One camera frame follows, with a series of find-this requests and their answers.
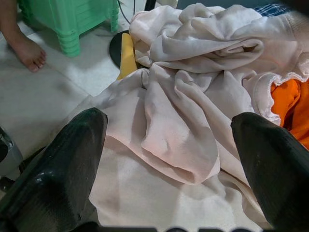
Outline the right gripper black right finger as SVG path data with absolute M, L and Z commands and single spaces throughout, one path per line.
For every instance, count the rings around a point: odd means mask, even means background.
M 309 232 L 309 151 L 286 129 L 250 112 L 232 118 L 242 167 L 276 232 Z

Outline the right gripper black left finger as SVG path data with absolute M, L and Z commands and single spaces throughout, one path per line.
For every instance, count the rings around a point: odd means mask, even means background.
M 57 134 L 0 200 L 0 232 L 70 232 L 87 220 L 107 124 L 90 108 Z

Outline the cream white garment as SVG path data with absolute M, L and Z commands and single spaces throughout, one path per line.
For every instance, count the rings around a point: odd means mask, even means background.
M 234 143 L 252 112 L 280 126 L 272 85 L 309 80 L 309 16 L 196 3 L 133 16 L 142 65 L 86 107 L 108 116 L 90 193 L 104 226 L 269 228 Z

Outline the grey left robot leg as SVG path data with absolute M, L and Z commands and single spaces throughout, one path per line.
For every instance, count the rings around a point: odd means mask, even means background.
M 23 156 L 9 134 L 0 126 L 0 176 L 8 176 L 19 169 Z

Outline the orange garment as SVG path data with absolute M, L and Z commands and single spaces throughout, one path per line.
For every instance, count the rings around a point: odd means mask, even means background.
M 279 115 L 280 126 L 287 129 L 309 150 L 309 80 L 291 79 L 280 86 L 272 85 L 272 112 Z

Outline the person's bare leg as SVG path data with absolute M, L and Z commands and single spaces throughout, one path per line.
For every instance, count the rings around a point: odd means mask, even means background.
M 19 60 L 31 72 L 37 72 L 44 66 L 46 52 L 21 31 L 14 14 L 9 16 L 0 14 L 0 30 Z

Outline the black standing fan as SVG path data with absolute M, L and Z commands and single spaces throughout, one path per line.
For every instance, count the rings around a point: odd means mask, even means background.
M 156 0 L 146 0 L 144 7 L 145 11 L 150 11 L 155 8 Z M 129 34 L 128 30 L 119 32 L 113 36 L 109 44 L 109 55 L 117 68 L 120 69 L 121 64 L 121 46 L 122 46 L 122 35 Z

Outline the yellow garment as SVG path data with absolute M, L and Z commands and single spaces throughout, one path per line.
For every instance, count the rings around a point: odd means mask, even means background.
M 117 80 L 124 79 L 137 69 L 132 37 L 130 34 L 124 33 L 121 37 L 120 73 Z

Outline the blue plaid garment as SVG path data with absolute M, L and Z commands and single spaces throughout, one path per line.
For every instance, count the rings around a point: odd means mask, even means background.
M 282 3 L 271 3 L 263 6 L 258 6 L 255 7 L 254 10 L 263 17 L 279 16 L 293 11 L 292 8 Z

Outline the green plastic stool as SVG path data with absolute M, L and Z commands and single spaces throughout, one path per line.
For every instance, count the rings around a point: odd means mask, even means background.
M 109 21 L 111 31 L 118 28 L 117 0 L 17 0 L 22 17 L 30 26 L 54 31 L 61 51 L 68 57 L 80 54 L 81 34 Z

